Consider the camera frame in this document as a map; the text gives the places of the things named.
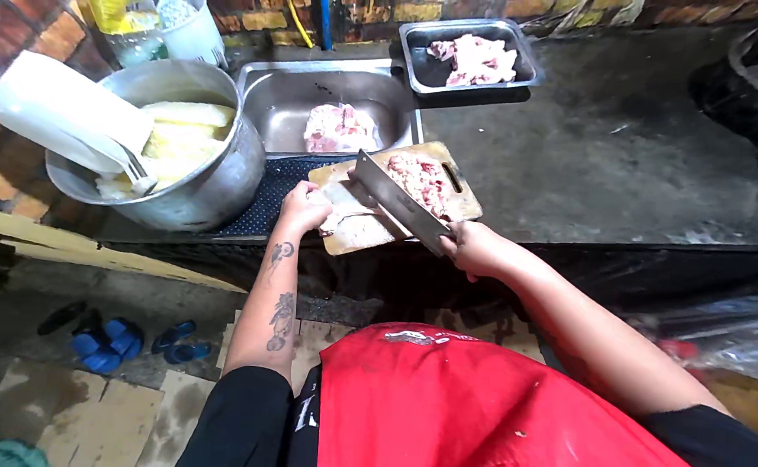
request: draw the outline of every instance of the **stainless steel sink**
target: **stainless steel sink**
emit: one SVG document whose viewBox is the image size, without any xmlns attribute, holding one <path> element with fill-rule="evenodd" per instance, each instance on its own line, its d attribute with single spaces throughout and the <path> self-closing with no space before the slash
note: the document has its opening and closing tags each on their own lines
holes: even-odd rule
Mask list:
<svg viewBox="0 0 758 467">
<path fill-rule="evenodd" d="M 243 112 L 270 157 L 307 154 L 303 133 L 310 110 L 337 102 L 373 118 L 383 149 L 422 143 L 422 120 L 404 68 L 390 58 L 249 63 L 238 88 Z"/>
</svg>

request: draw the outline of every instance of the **blue sandal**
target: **blue sandal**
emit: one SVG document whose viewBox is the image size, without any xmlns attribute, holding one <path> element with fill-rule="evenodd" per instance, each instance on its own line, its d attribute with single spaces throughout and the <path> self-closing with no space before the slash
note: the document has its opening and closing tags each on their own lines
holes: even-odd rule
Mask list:
<svg viewBox="0 0 758 467">
<path fill-rule="evenodd" d="M 151 353 L 156 354 L 165 352 L 169 347 L 174 345 L 175 342 L 191 336 L 196 330 L 197 324 L 191 320 L 166 329 L 163 334 L 158 335 L 156 339 L 154 339 L 154 343 L 151 345 Z"/>
<path fill-rule="evenodd" d="M 111 348 L 102 336 L 80 333 L 73 336 L 70 344 L 91 371 L 108 373 L 122 365 L 122 355 Z"/>
<path fill-rule="evenodd" d="M 145 343 L 142 330 L 121 317 L 105 323 L 105 334 L 111 338 L 111 347 L 122 355 L 123 360 L 139 355 Z"/>
<path fill-rule="evenodd" d="M 186 363 L 187 361 L 203 358 L 212 352 L 212 345 L 201 342 L 195 345 L 172 345 L 166 348 L 164 356 L 171 365 Z"/>
</svg>

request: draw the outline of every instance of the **cleaver blade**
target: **cleaver blade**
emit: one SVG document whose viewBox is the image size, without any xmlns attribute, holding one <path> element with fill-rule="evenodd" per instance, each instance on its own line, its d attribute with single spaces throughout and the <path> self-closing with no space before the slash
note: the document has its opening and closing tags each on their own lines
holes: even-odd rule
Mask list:
<svg viewBox="0 0 758 467">
<path fill-rule="evenodd" d="M 442 250 L 440 236 L 451 239 L 454 234 L 428 209 L 422 207 L 401 186 L 393 181 L 390 175 L 363 150 L 359 151 L 353 178 L 361 183 L 367 193 L 374 197 L 382 207 L 400 224 L 411 231 L 414 236 L 441 258 Z"/>
</svg>

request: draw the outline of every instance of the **tattooed arm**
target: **tattooed arm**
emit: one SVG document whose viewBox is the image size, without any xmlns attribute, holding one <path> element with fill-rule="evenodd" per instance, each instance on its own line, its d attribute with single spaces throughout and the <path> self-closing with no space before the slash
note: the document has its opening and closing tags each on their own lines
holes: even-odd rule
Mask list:
<svg viewBox="0 0 758 467">
<path fill-rule="evenodd" d="M 443 248 L 469 280 L 497 278 L 520 297 L 581 384 L 634 416 L 697 404 L 727 410 L 671 357 L 546 262 L 477 222 L 450 224 Z"/>
<path fill-rule="evenodd" d="M 314 189 L 318 186 L 303 181 L 284 198 L 258 278 L 235 324 L 224 375 L 240 366 L 263 366 L 290 381 L 299 242 L 332 212 L 329 203 L 308 200 Z"/>
</svg>

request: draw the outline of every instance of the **forearm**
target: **forearm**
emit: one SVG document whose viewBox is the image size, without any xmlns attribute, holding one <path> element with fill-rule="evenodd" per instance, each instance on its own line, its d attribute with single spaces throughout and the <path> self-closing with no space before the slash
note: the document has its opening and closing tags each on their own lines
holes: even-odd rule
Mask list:
<svg viewBox="0 0 758 467">
<path fill-rule="evenodd" d="M 514 262 L 503 281 L 519 295 L 551 344 L 564 353 L 567 369 L 629 413 L 645 415 L 696 404 L 727 413 L 668 355 L 531 253 Z"/>
<path fill-rule="evenodd" d="M 303 232 L 276 224 L 226 354 L 223 374 L 263 366 L 290 381 L 299 242 Z"/>
</svg>

